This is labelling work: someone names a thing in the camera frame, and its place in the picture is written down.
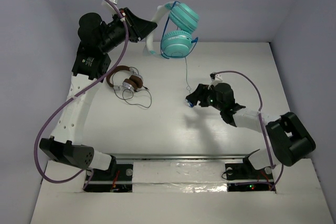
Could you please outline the teal white headphones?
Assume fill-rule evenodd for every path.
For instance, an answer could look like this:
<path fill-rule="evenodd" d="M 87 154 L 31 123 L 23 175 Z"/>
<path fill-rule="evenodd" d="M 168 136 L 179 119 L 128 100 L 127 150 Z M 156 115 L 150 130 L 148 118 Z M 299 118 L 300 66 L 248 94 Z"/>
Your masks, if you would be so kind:
<path fill-rule="evenodd" d="M 154 50 L 155 31 L 145 38 L 144 52 L 161 55 L 165 59 L 185 58 L 198 42 L 192 33 L 198 27 L 199 15 L 185 3 L 172 1 L 158 6 L 151 21 L 158 24 L 166 14 L 168 17 L 160 40 L 160 52 Z"/>

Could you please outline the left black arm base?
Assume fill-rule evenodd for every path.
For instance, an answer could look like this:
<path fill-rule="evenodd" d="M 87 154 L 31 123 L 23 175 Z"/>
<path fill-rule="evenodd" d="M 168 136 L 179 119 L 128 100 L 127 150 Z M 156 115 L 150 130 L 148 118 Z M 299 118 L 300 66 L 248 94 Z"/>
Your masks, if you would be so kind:
<path fill-rule="evenodd" d="M 131 193 L 133 163 L 118 163 L 116 158 L 112 159 L 108 170 L 93 170 L 91 179 L 87 171 L 84 191 L 88 193 Z"/>

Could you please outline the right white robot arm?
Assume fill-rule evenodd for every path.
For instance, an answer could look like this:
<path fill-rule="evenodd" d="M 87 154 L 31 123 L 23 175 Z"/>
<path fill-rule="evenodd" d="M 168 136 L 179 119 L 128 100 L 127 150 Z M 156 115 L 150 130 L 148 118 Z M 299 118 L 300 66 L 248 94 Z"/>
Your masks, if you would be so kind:
<path fill-rule="evenodd" d="M 316 143 L 296 114 L 271 116 L 238 104 L 227 83 L 216 86 L 199 84 L 186 97 L 191 106 L 213 107 L 222 120 L 234 127 L 250 129 L 266 137 L 266 147 L 244 158 L 243 174 L 255 178 L 261 169 L 283 165 L 290 167 L 316 149 Z"/>

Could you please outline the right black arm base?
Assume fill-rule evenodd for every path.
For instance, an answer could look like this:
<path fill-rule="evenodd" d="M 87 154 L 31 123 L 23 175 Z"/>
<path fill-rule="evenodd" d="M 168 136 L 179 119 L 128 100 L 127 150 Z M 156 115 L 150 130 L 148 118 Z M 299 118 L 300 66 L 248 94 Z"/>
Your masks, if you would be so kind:
<path fill-rule="evenodd" d="M 229 192 L 275 191 L 271 166 L 255 169 L 249 158 L 259 150 L 246 155 L 241 163 L 229 163 L 221 178 L 228 182 Z"/>

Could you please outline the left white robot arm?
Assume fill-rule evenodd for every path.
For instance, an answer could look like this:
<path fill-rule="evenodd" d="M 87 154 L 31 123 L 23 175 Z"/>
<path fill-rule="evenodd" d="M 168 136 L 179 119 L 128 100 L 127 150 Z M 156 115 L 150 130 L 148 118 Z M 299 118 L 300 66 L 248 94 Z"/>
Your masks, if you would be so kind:
<path fill-rule="evenodd" d="M 79 169 L 98 169 L 105 179 L 116 175 L 115 158 L 82 144 L 83 130 L 93 98 L 110 69 L 108 53 L 119 44 L 137 42 L 157 28 L 155 22 L 135 16 L 127 7 L 105 23 L 99 14 L 87 13 L 79 19 L 80 38 L 72 68 L 68 93 L 70 102 L 49 138 L 42 138 L 39 148 L 53 161 Z"/>

